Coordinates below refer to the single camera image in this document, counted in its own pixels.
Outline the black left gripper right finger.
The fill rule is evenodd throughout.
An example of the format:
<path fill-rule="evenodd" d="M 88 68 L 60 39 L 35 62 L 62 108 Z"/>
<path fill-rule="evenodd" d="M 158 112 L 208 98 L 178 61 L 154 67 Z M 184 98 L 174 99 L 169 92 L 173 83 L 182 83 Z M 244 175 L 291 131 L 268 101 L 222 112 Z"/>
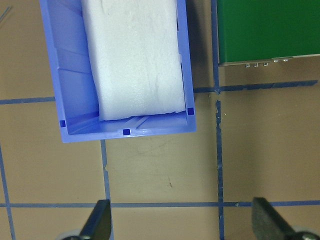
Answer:
<path fill-rule="evenodd" d="M 318 240 L 320 236 L 307 230 L 294 230 L 263 197 L 252 200 L 252 230 L 257 240 Z"/>

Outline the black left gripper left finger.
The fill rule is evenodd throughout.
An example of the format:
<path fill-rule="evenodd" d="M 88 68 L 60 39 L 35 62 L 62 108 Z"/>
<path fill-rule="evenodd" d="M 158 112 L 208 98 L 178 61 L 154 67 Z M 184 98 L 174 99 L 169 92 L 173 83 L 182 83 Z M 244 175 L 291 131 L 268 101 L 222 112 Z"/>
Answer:
<path fill-rule="evenodd" d="M 82 229 L 63 234 L 60 240 L 110 240 L 112 235 L 112 212 L 109 199 L 99 200 Z"/>

